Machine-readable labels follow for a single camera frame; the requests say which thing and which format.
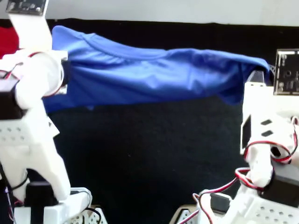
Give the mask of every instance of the black backdrop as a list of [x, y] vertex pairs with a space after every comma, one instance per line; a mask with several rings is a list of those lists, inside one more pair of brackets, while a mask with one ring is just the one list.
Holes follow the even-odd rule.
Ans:
[[[217, 49], [274, 63], [277, 48], [297, 48], [299, 30], [132, 21], [49, 21], [144, 48]], [[0, 20], [0, 26], [10, 26]], [[192, 192], [227, 183], [242, 166], [242, 106], [218, 98], [75, 108], [50, 115], [72, 186], [93, 193], [111, 224], [167, 224]], [[7, 220], [1, 199], [0, 223]]]

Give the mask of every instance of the blue shirt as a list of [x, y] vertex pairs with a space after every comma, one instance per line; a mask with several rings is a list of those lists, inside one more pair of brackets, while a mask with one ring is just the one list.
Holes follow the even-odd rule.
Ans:
[[67, 50], [66, 95], [44, 99], [48, 112], [76, 106], [123, 105], [220, 96], [242, 100], [244, 82], [265, 60], [215, 50], [141, 49], [56, 26], [53, 49]]

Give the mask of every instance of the white wall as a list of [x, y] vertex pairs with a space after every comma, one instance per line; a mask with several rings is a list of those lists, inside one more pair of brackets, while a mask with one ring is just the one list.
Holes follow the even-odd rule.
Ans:
[[47, 18], [299, 26], [298, 8], [298, 0], [50, 0]]

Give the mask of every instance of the red cloth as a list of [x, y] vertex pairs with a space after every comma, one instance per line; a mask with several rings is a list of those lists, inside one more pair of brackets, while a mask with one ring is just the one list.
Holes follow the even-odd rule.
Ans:
[[0, 59], [7, 54], [13, 54], [19, 48], [19, 37], [11, 28], [0, 27]]

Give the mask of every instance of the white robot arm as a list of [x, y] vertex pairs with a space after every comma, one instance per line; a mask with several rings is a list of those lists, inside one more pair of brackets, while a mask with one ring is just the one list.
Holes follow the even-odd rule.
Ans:
[[[0, 60], [0, 174], [22, 207], [16, 224], [62, 224], [91, 205], [91, 192], [71, 188], [53, 137], [59, 133], [42, 97], [57, 94], [67, 52], [53, 51], [45, 20], [48, 0], [9, 0], [7, 12], [21, 50]], [[30, 183], [27, 170], [47, 182]]]
[[[178, 224], [298, 224], [298, 63], [298, 49], [278, 50], [274, 84], [265, 83], [262, 71], [249, 77], [240, 146], [249, 168], [237, 169], [220, 188], [193, 194], [198, 210]], [[234, 200], [219, 195], [236, 181], [241, 186]]]

